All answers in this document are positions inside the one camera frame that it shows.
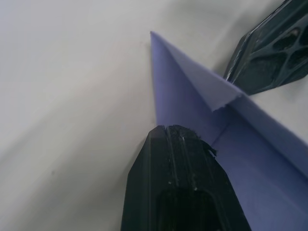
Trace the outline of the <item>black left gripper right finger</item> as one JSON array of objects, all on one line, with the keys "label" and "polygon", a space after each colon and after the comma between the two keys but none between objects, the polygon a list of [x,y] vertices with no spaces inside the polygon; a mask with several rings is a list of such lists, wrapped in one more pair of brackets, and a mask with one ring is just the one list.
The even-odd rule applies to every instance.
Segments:
[{"label": "black left gripper right finger", "polygon": [[242,36],[224,79],[248,95],[308,74],[308,2],[285,0]]}]

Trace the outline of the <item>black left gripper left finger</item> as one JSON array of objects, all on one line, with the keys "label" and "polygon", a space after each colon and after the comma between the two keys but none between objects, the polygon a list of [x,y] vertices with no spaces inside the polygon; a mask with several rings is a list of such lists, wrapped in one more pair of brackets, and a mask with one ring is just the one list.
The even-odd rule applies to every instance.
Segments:
[{"label": "black left gripper left finger", "polygon": [[151,130],[127,179],[123,231],[248,231],[216,151],[182,126]]}]

